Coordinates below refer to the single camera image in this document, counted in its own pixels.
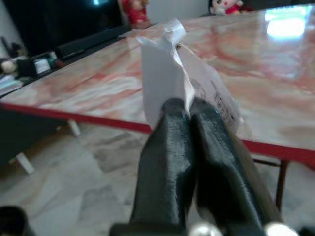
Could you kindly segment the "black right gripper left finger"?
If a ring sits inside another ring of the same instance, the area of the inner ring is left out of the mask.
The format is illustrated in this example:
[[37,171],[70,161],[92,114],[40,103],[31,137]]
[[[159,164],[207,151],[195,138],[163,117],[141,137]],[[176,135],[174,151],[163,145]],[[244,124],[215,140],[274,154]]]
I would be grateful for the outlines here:
[[196,181],[196,159],[184,102],[167,100],[139,161],[130,220],[185,225]]

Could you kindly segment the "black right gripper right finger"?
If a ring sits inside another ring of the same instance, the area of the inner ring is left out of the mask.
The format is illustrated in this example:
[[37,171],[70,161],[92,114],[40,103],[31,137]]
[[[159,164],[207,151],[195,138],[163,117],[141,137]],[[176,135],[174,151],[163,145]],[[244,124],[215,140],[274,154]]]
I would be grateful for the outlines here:
[[196,204],[203,218],[219,227],[263,229],[282,217],[244,143],[224,124],[219,112],[202,99],[190,108],[197,158]]

